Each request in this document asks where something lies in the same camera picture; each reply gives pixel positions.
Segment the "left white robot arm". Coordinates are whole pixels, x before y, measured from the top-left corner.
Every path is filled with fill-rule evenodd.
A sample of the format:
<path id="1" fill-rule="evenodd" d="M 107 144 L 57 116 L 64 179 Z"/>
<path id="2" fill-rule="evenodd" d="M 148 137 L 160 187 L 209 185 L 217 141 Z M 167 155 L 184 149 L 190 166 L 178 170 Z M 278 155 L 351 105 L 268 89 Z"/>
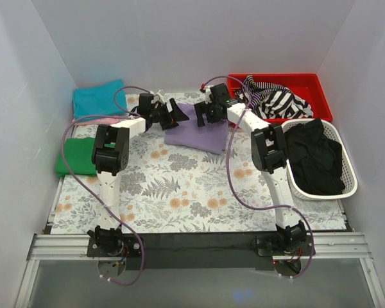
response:
<path id="1" fill-rule="evenodd" d="M 155 123 L 168 130 L 189 120 L 173 98 L 165 103 L 160 94 L 140 94 L 138 105 L 131 112 L 137 114 L 135 119 L 99 125 L 92 150 L 104 212 L 96 228 L 88 234 L 94 241 L 93 248 L 111 257 L 126 255 L 128 251 L 119 220 L 119 189 L 129 161 L 130 140 L 147 132 Z"/>

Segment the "lilac purple t shirt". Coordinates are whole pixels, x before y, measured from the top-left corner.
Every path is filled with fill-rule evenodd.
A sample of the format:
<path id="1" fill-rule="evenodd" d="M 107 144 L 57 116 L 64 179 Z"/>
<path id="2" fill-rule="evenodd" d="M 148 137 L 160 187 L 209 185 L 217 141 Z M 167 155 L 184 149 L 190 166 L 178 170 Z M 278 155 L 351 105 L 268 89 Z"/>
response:
<path id="1" fill-rule="evenodd" d="M 228 123 L 226 121 L 214 124 L 205 123 L 205 126 L 198 127 L 194 105 L 181 103 L 179 107 L 189 117 L 189 120 L 179 122 L 176 128 L 166 130 L 164 142 L 221 154 L 227 145 Z"/>

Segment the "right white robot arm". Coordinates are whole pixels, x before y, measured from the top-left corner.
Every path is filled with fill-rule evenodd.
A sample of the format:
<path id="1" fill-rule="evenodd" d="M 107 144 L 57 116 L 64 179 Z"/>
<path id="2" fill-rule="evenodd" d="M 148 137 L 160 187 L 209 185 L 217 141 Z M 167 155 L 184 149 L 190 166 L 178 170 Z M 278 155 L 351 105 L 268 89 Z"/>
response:
<path id="1" fill-rule="evenodd" d="M 276 234 L 260 241 L 261 248 L 281 251 L 285 255 L 301 252 L 302 245 L 307 242 L 309 224 L 294 207 L 287 179 L 287 146 L 282 127 L 255 115 L 249 108 L 249 98 L 232 98 L 224 83 L 203 84 L 200 92 L 205 94 L 205 100 L 194 105 L 199 127 L 227 120 L 235 124 L 235 129 L 240 128 L 250 136 L 252 162 L 267 183 L 273 205 L 248 205 L 235 192 L 230 174 L 230 151 L 235 133 L 231 134 L 227 146 L 227 179 L 232 194 L 241 205 L 259 212 L 275 211 Z"/>

